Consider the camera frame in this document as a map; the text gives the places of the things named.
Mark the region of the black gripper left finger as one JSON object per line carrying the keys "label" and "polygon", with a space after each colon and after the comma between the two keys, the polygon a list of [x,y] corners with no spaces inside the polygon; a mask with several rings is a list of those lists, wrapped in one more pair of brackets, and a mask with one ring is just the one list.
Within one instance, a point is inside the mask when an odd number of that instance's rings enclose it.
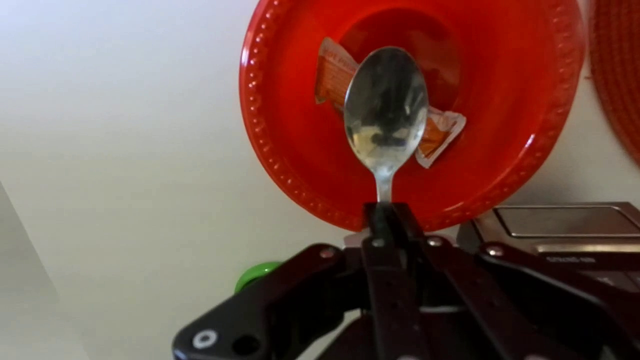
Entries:
{"label": "black gripper left finger", "polygon": [[374,239],[394,241],[394,203],[368,203],[358,248],[312,243],[186,324],[172,340],[173,360],[296,357],[336,329],[350,309],[374,311]]}

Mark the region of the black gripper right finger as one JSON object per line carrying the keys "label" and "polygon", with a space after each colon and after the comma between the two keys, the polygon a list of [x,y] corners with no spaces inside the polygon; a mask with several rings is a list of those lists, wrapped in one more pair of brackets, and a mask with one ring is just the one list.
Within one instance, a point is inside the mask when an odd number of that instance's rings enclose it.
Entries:
{"label": "black gripper right finger", "polygon": [[421,235],[404,203],[388,205],[397,275],[396,320],[444,355],[497,360],[640,360],[637,295],[532,253],[486,243],[473,253]]}

